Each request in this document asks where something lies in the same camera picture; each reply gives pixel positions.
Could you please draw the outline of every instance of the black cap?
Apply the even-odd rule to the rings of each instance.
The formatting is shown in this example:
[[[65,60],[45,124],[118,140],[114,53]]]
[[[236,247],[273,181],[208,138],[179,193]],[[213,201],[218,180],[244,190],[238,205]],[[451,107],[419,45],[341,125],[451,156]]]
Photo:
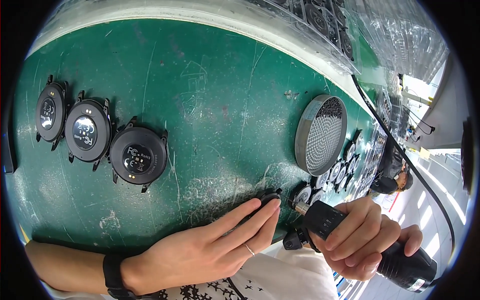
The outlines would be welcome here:
[[[413,184],[413,176],[410,174],[410,170],[407,171],[407,183],[405,183],[405,186],[403,187],[403,191],[408,190],[409,188],[412,187]]]

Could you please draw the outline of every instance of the ring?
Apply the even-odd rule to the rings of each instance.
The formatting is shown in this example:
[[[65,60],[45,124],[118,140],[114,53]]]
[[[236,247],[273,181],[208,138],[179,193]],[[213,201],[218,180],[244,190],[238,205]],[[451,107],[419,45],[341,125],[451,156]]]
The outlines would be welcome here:
[[[252,256],[255,256],[255,253],[253,253],[253,251],[247,246],[247,244],[243,243],[245,245],[245,247],[247,247],[248,251],[250,251],[250,253],[252,254]]]

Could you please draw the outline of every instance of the person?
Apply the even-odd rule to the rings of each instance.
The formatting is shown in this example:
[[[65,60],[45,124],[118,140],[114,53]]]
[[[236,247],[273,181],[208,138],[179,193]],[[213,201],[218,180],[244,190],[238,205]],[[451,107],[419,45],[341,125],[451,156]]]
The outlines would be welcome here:
[[[275,257],[260,253],[272,240],[280,200],[260,207],[251,199],[217,221],[167,236],[142,254],[120,260],[122,288],[150,299],[338,299],[332,270],[345,278],[368,280],[382,259],[381,252],[396,240],[405,255],[421,245],[417,225],[400,225],[381,215],[370,197],[336,206],[348,214],[326,240],[310,233],[321,251],[304,247]],[[26,254],[44,285],[57,299],[111,299],[107,295],[105,263],[108,256],[59,245],[30,241]]]
[[[410,167],[394,146],[393,140],[387,138],[384,153],[370,185],[368,195],[392,194],[408,190],[413,184]]]

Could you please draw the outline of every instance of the round metal tray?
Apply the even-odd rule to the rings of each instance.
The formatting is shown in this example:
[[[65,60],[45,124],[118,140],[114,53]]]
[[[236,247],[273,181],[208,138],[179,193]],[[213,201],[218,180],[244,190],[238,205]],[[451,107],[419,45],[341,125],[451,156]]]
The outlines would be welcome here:
[[[315,97],[305,108],[295,134],[295,158],[305,172],[320,176],[336,162],[347,133],[347,110],[332,95]]]

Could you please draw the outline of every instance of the fingernail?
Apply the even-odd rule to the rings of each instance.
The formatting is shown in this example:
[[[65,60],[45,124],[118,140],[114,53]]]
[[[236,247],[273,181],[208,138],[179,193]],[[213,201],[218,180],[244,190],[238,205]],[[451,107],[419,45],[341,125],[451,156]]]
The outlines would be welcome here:
[[[262,205],[262,201],[260,201],[260,199],[253,198],[251,201],[254,202],[255,208],[259,208]]]
[[[333,244],[332,243],[325,243],[325,249],[327,249],[327,251],[331,251],[333,249]]]
[[[345,264],[349,267],[355,267],[357,265],[357,263],[355,262],[354,259],[350,258],[350,257],[347,257],[345,259]]]
[[[274,199],[275,201],[275,207],[280,207],[280,204],[282,203],[280,199]]]
[[[364,270],[365,270],[365,272],[368,272],[369,274],[371,274],[371,273],[373,273],[377,270],[379,264],[380,263],[366,265]]]

